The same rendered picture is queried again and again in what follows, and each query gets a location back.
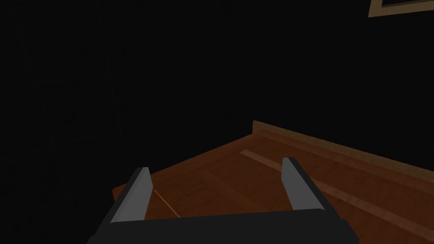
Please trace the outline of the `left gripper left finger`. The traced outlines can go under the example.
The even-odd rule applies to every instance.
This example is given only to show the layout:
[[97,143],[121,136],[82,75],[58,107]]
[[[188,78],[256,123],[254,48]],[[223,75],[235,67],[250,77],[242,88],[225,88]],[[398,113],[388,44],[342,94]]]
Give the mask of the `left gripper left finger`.
[[112,217],[111,223],[141,221],[145,219],[153,191],[149,168],[140,168],[137,176],[132,177],[132,179],[132,184],[127,184],[129,189]]

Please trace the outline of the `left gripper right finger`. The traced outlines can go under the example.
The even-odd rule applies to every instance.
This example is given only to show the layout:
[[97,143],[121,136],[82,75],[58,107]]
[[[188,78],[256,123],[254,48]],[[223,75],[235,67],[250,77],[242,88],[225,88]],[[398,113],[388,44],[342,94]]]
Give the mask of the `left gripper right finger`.
[[281,180],[293,210],[335,210],[295,158],[282,160]]

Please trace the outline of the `tan framed wall picture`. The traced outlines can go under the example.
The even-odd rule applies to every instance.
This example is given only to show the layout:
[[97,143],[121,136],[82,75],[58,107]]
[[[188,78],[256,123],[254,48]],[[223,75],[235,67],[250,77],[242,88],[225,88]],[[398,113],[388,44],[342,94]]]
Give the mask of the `tan framed wall picture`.
[[434,10],[434,0],[370,0],[368,18]]

